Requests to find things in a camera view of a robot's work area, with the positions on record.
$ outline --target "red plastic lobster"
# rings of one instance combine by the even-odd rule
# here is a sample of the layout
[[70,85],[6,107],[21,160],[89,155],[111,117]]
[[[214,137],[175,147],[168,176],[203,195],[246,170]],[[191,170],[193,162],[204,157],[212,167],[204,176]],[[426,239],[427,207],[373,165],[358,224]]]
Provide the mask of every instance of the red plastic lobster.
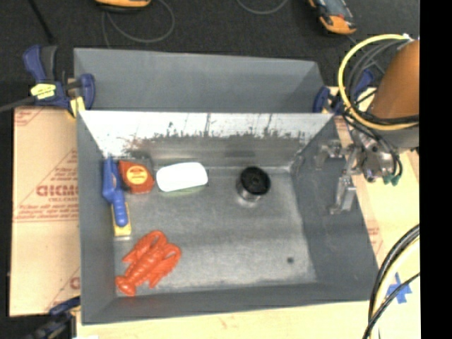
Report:
[[149,288],[157,283],[176,266],[181,250],[168,244],[165,234],[152,231],[141,237],[133,249],[123,257],[124,263],[131,263],[123,276],[117,276],[118,289],[128,296],[134,296],[136,287],[149,280]]

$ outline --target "bin floor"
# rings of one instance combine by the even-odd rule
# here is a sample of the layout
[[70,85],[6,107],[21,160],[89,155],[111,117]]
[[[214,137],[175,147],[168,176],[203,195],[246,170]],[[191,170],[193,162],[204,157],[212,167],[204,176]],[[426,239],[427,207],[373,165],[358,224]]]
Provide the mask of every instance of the bin floor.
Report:
[[115,239],[116,275],[126,270],[121,258],[134,244],[161,230],[182,256],[156,288],[145,283],[137,295],[315,281],[289,170],[262,167],[270,176],[270,191],[250,203],[236,189],[243,167],[207,168],[207,186],[163,192],[155,184],[149,194],[126,195],[132,235]]

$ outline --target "blue clamp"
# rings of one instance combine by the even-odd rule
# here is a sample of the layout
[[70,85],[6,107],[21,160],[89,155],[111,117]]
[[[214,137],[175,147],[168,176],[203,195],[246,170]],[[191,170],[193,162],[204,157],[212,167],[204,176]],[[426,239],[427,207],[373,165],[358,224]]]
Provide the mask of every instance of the blue clamp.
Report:
[[104,161],[102,195],[113,205],[114,221],[119,227],[125,227],[129,223],[126,199],[121,188],[121,177],[117,165],[109,156]]
[[323,108],[328,113],[334,113],[334,115],[340,114],[340,108],[343,105],[343,101],[338,97],[333,97],[331,91],[326,86],[320,88],[314,98],[314,106],[312,108],[313,113],[321,113]]
[[369,70],[365,69],[362,72],[361,77],[355,87],[355,91],[352,92],[353,100],[357,101],[360,95],[374,82],[374,74]]
[[25,69],[35,79],[36,85],[32,88],[32,96],[36,105],[54,105],[70,111],[75,116],[71,101],[72,97],[66,94],[67,90],[77,88],[81,90],[81,97],[86,109],[90,109],[95,98],[94,76],[82,74],[76,82],[63,85],[55,80],[54,57],[57,46],[41,47],[33,45],[22,56]]

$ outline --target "gray bin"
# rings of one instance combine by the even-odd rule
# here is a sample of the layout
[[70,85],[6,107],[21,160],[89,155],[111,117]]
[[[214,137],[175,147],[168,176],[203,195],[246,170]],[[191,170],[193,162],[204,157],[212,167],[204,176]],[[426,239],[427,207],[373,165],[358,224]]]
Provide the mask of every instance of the gray bin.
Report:
[[[96,107],[78,119],[83,323],[369,298],[377,265],[359,206],[327,210],[345,161],[314,168],[318,144],[337,138],[331,116],[310,113],[315,63],[102,49],[75,59],[76,75],[93,73],[97,87]],[[146,156],[154,173],[195,160],[209,183],[127,194],[132,235],[117,239],[101,194],[107,154]],[[235,187],[250,165],[272,183],[255,203]],[[114,285],[121,258],[152,230],[182,257],[156,288],[125,297]]]

